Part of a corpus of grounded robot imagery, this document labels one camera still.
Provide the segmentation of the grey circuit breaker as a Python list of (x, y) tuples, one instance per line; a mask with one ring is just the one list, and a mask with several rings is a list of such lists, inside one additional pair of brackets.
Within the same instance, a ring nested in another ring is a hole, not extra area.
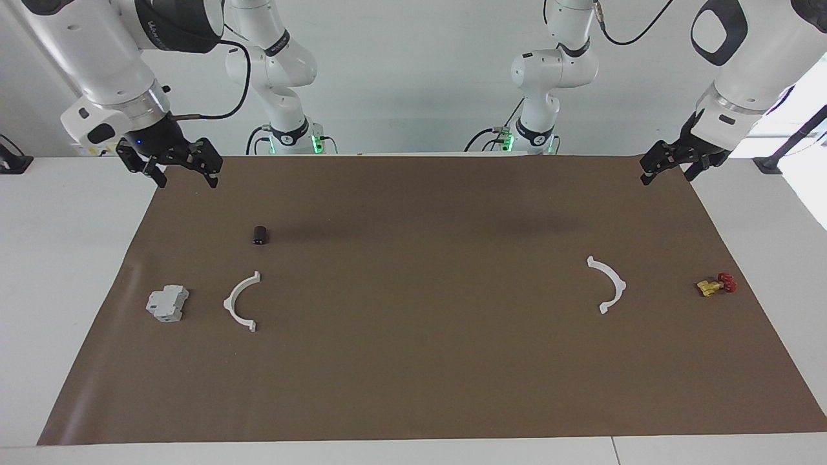
[(182, 318), (188, 297), (188, 289), (182, 285), (165, 285), (160, 291), (151, 292), (145, 308), (157, 321), (177, 322)]

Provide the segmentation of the white wall socket box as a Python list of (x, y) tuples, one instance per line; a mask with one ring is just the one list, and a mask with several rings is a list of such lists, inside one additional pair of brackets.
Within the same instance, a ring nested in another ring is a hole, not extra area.
[(92, 147), (86, 147), (76, 141), (72, 141), (70, 146), (74, 151), (76, 156), (80, 157), (106, 157), (106, 156), (116, 156), (116, 145), (118, 144), (118, 140), (108, 141), (105, 143), (100, 143), (97, 145), (93, 145)]

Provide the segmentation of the white half-ring pipe clamp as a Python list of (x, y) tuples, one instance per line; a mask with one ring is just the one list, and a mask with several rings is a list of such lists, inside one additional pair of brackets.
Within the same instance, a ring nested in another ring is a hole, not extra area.
[(601, 261), (597, 261), (596, 259), (594, 259), (594, 256), (588, 256), (587, 257), (587, 267), (591, 268), (591, 269), (596, 269), (597, 271), (600, 271), (603, 274), (605, 274), (609, 278), (609, 280), (612, 282), (612, 285), (614, 286), (614, 297), (609, 301), (602, 302), (598, 306), (598, 309), (600, 310), (600, 314), (601, 315), (606, 315), (609, 312), (609, 310), (611, 309), (611, 307), (614, 306), (615, 304), (617, 304), (618, 301), (621, 300), (621, 298), (623, 297), (624, 291), (626, 291), (628, 285), (620, 277), (618, 272), (614, 270), (614, 268), (609, 267), (609, 265), (607, 265), (607, 264), (605, 264)]
[(236, 323), (246, 327), (251, 333), (256, 333), (256, 321), (254, 320), (246, 320), (240, 316), (236, 311), (236, 301), (240, 294), (242, 294), (245, 289), (248, 287), (260, 283), (261, 281), (261, 274), (260, 271), (254, 271), (252, 276), (241, 280), (238, 284), (236, 284), (233, 289), (231, 290), (230, 294), (224, 300), (224, 309), (227, 310), (228, 314), (235, 320)]

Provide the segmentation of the brown table mat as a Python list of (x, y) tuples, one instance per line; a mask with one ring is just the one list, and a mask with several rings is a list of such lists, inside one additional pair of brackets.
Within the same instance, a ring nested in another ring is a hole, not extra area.
[[(169, 168), (39, 444), (827, 431), (691, 184), (640, 172), (227, 157), (211, 189)], [(628, 285), (606, 315), (588, 256)], [(251, 333), (224, 300), (254, 271)], [(720, 272), (735, 293), (703, 297)], [(165, 285), (180, 321), (145, 308)]]

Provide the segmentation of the black stand foot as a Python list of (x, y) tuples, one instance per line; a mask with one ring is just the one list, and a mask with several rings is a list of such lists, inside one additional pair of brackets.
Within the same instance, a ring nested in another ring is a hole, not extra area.
[(0, 174), (22, 174), (33, 160), (33, 156), (26, 155), (11, 138), (0, 133)]

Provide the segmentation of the black angled stand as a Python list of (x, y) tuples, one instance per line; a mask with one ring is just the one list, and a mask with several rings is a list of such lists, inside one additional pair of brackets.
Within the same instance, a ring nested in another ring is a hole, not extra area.
[(783, 157), (787, 156), (790, 151), (804, 138), (810, 135), (821, 123), (827, 120), (827, 104), (824, 104), (814, 115), (812, 115), (801, 127), (789, 136), (771, 156), (753, 158), (754, 165), (763, 174), (776, 174), (780, 176), (782, 171), (778, 167)]

